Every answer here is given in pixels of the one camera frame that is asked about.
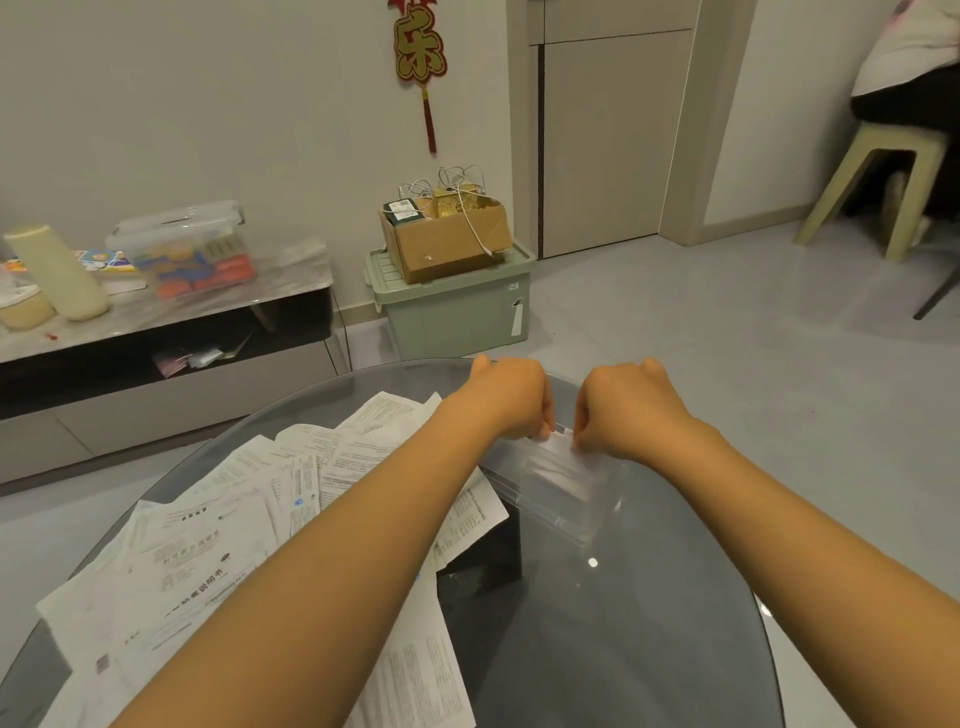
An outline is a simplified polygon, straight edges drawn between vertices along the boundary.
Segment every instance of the green storage bin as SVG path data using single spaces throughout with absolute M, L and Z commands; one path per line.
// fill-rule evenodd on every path
M 401 358 L 463 356 L 527 338 L 536 262 L 515 244 L 498 265 L 411 284 L 389 253 L 371 251 L 364 278 L 377 310 L 387 311 Z

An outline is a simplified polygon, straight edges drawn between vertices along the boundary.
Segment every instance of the marble countertop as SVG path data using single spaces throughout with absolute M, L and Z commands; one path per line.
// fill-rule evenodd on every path
M 278 255 L 256 258 L 253 264 L 256 279 L 227 288 L 171 301 L 161 301 L 150 288 L 144 288 L 110 296 L 110 310 L 90 321 L 78 323 L 55 316 L 29 331 L 7 331 L 0 326 L 0 364 L 296 296 L 333 284 L 323 244 L 303 243 Z

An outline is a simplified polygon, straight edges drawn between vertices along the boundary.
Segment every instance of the plastic stool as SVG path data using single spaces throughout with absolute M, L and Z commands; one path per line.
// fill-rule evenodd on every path
M 900 206 L 900 215 L 887 246 L 887 260 L 903 260 L 910 251 L 917 227 L 924 216 L 926 201 L 933 183 L 940 172 L 949 139 L 946 134 L 916 127 L 897 127 L 885 124 L 862 124 L 847 156 L 824 190 L 820 201 L 806 218 L 797 239 L 797 245 L 810 242 L 817 230 L 847 201 L 860 178 L 869 166 L 868 162 L 880 150 L 914 152 L 917 155 L 910 172 Z

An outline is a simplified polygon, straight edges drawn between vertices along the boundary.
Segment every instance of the round glass table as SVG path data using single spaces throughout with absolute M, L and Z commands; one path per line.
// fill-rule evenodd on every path
M 447 396 L 469 366 L 465 359 L 402 362 L 305 389 L 197 450 L 144 498 L 173 500 L 254 435 L 274 437 L 298 423 L 335 427 L 377 392 L 417 401 Z M 552 383 L 557 420 L 572 425 L 577 388 Z M 442 596 L 478 726 L 783 726 L 749 587 L 683 498 L 655 473 L 629 467 L 630 487 L 587 550 L 513 512 L 516 578 Z M 39 623 L 0 685 L 0 728 L 39 725 L 68 674 Z

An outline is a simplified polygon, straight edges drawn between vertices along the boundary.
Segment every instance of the glossy gray floor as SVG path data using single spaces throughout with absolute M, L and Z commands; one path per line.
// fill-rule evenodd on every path
M 796 228 L 692 249 L 655 236 L 544 261 L 530 340 L 491 354 L 533 356 L 571 380 L 659 357 L 695 414 L 960 597 L 960 291 L 911 319 L 955 263 L 960 234 L 935 231 L 895 265 L 856 223 L 830 226 L 807 250 L 790 244 Z M 396 358 L 380 322 L 351 328 L 350 344 L 358 367 Z M 188 451 L 0 499 L 0 673 L 36 621 L 33 604 Z M 766 622 L 790 728 L 849 725 Z

